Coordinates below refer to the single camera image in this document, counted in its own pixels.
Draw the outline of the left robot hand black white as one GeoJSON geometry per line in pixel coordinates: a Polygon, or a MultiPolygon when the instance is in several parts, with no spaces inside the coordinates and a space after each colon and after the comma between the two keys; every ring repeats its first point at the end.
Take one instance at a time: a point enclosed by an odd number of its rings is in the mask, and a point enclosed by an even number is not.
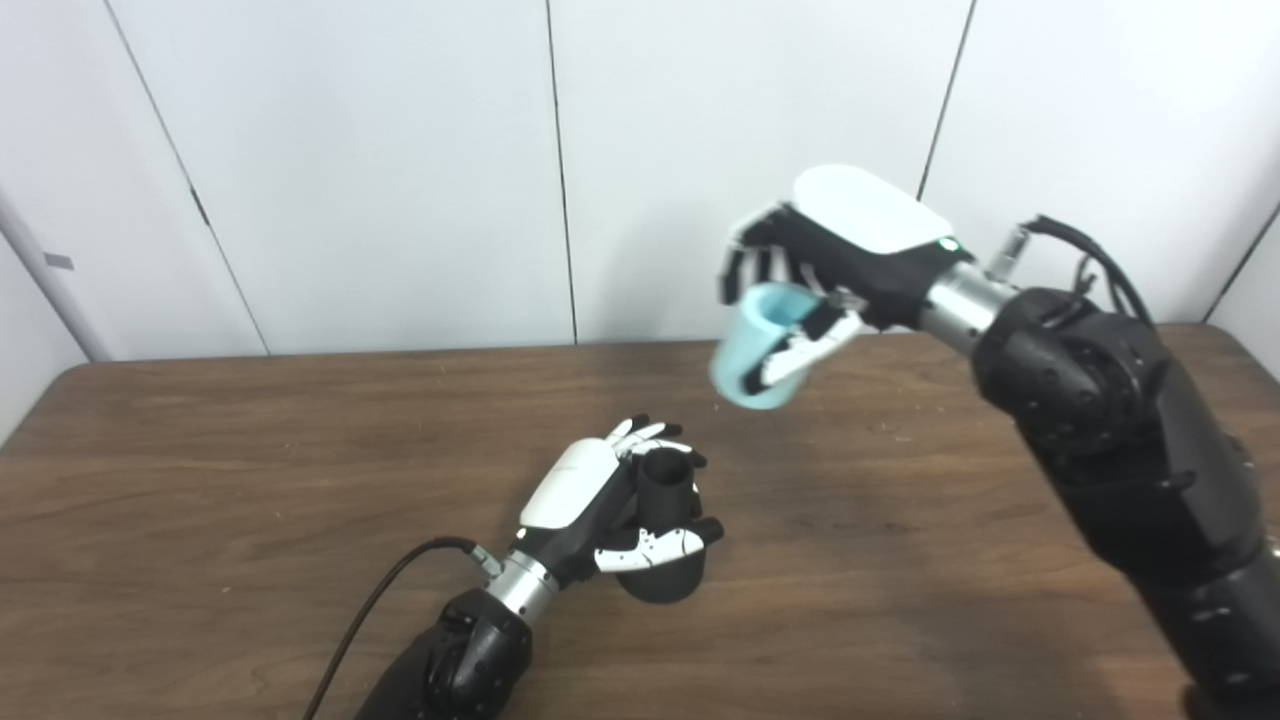
{"type": "Polygon", "coordinates": [[[559,591],[612,574],[646,603],[690,597],[724,528],[695,482],[708,461],[681,432],[641,414],[571,443],[521,509],[512,553],[559,591]]]}

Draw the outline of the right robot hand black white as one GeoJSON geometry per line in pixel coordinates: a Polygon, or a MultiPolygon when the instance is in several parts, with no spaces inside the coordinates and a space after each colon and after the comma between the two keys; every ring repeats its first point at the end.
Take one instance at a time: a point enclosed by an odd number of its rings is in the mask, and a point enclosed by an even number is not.
{"type": "Polygon", "coordinates": [[[735,310],[710,365],[744,407],[780,406],[863,329],[916,329],[931,290],[974,256],[947,220],[868,170],[808,169],[728,246],[719,300],[735,310]]]}

